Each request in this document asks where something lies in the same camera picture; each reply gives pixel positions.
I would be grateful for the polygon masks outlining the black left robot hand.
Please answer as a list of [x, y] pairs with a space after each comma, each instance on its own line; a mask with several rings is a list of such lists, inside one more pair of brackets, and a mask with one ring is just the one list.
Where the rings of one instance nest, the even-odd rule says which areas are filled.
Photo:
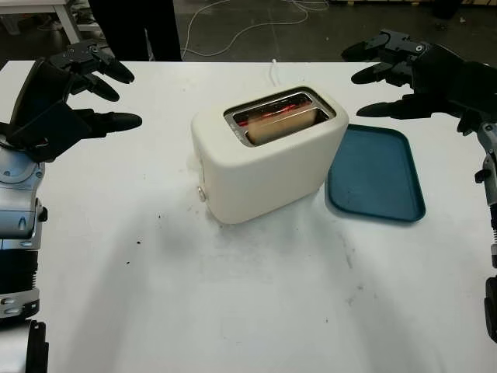
[[124, 84], [134, 80], [128, 68], [91, 40], [72, 44], [66, 51], [36, 61], [16, 99], [11, 125], [28, 124], [50, 105], [65, 103], [70, 95], [84, 91], [111, 102], [118, 101], [118, 93], [94, 75], [96, 71]]

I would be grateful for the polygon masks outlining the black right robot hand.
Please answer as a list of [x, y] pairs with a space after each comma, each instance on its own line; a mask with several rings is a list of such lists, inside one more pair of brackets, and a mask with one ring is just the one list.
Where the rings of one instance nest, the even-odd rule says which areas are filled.
[[357, 110], [359, 117], [390, 117], [398, 120], [430, 118], [446, 113], [460, 120], [457, 131], [467, 135], [484, 123], [496, 122], [494, 92], [488, 80], [489, 66], [465, 61], [438, 44], [413, 41], [405, 33], [382, 30], [342, 52], [347, 62], [378, 63], [351, 77], [357, 85], [385, 81], [412, 94], [394, 102], [373, 103]]

